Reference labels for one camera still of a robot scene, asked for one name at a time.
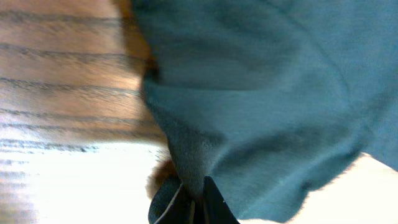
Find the brown wood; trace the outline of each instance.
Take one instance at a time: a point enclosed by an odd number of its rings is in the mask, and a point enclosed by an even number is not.
[[[142,102],[150,52],[129,9],[0,0],[0,223],[147,223],[175,171]],[[362,156],[289,223],[398,223],[395,189],[396,172]]]

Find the cloth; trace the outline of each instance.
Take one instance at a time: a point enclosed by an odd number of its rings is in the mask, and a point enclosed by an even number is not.
[[[360,152],[398,169],[395,0],[138,0],[144,81],[184,189],[286,222]]]

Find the wrinkled fabric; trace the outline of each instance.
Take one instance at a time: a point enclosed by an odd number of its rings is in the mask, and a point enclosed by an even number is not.
[[[140,0],[144,80],[178,177],[233,215],[286,222],[368,152],[398,169],[395,0]]]

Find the wooden surface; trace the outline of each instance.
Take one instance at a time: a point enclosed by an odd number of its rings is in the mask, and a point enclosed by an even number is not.
[[[127,0],[0,0],[0,223],[147,223],[173,172],[149,55]],[[362,156],[289,223],[398,223],[396,189]]]

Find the garment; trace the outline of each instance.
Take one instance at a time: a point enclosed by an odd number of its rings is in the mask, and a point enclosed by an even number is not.
[[[285,222],[360,152],[398,169],[395,0],[139,0],[144,81],[184,189]]]

